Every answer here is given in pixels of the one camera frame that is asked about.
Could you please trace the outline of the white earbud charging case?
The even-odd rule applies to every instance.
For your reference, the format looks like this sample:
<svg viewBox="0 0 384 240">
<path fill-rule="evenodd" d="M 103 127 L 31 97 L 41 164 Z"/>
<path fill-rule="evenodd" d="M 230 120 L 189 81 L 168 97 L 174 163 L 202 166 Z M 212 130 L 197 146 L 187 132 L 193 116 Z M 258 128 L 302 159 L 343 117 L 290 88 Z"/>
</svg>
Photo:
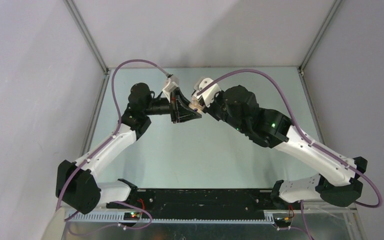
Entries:
<svg viewBox="0 0 384 240">
<path fill-rule="evenodd" d="M 203 108 L 205 107 L 205 105 L 202 105 L 201 103 L 199 103 L 198 101 L 191 101 L 189 103 L 189 107 L 194 111 L 194 112 L 197 112 L 199 114 L 203 114 Z"/>
</svg>

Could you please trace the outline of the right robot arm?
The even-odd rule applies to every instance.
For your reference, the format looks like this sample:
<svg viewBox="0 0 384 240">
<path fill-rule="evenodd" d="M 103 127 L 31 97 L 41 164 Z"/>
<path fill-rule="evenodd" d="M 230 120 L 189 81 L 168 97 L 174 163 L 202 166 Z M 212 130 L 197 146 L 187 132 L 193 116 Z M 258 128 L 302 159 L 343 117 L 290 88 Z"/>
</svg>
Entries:
<svg viewBox="0 0 384 240">
<path fill-rule="evenodd" d="M 275 208 L 284 209 L 290 203 L 308 200 L 348 207 L 361 197 L 364 185 L 351 168 L 364 170 L 365 159 L 343 158 L 342 165 L 318 149 L 313 138 L 305 141 L 288 116 L 275 109 L 261 108 L 255 94 L 244 86 L 223 91 L 215 84 L 202 94 L 195 91 L 192 103 L 197 104 L 197 110 L 227 123 L 253 143 L 284 152 L 317 171 L 316 175 L 299 180 L 278 180 L 270 196 Z"/>
</svg>

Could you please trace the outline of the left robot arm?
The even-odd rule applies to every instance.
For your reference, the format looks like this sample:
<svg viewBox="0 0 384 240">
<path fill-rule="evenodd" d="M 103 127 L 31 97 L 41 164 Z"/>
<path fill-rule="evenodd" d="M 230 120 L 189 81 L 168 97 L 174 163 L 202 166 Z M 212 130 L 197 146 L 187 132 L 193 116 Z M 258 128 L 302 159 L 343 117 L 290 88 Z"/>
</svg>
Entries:
<svg viewBox="0 0 384 240">
<path fill-rule="evenodd" d="M 196 88 L 187 99 L 173 78 L 168 78 L 161 96 L 155 96 L 143 82 L 134 84 L 128 96 L 124 112 L 117 107 L 118 120 L 115 129 L 94 149 L 74 161 L 64 160 L 57 168 L 55 195 L 56 210 L 62 203 L 77 212 L 88 214 L 97 206 L 120 202 L 125 208 L 133 208 L 138 194 L 127 183 L 116 180 L 99 183 L 98 177 L 126 148 L 138 141 L 151 125 L 153 115 L 170 115 L 173 123 L 183 123 L 202 116 L 202 95 Z"/>
</svg>

